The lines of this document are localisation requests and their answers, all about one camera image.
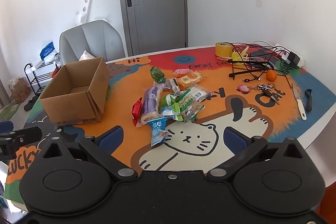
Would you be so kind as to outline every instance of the door frame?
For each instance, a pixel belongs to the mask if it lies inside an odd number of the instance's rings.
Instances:
[[[120,0],[121,5],[121,15],[123,19],[124,32],[125,32],[125,40],[127,47],[128,56],[138,55],[139,53],[134,53],[131,43],[131,34],[129,30],[129,23],[127,17],[127,5],[126,0]],[[185,46],[188,47],[188,0],[184,0],[184,25],[185,25]]]

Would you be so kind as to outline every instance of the blue smiley face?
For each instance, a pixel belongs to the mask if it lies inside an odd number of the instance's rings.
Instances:
[[[191,64],[196,62],[196,58],[190,55],[181,55],[175,57],[173,61],[177,64]]]

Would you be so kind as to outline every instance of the bunch of keys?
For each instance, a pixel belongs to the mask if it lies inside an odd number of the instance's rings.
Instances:
[[[274,84],[267,84],[267,85],[266,84],[259,84],[255,88],[253,88],[253,89],[254,90],[260,90],[267,97],[270,97],[273,101],[275,101],[278,105],[280,105],[280,103],[274,98],[274,96],[270,92],[270,90],[275,89],[275,85]]]

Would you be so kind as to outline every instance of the yellow packaged bread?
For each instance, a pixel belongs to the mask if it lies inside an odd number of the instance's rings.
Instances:
[[[190,74],[187,74],[186,76],[180,77],[176,79],[176,82],[178,83],[178,85],[180,86],[181,89],[186,90],[187,88],[189,88],[192,84],[197,84],[199,83],[203,78],[203,74],[198,72],[198,71],[194,71]]]

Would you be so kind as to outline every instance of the white knife handle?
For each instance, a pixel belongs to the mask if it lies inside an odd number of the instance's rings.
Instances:
[[[299,107],[299,112],[301,114],[302,120],[307,120],[305,108],[303,107],[302,101],[301,100],[296,100],[297,101],[297,106]]]

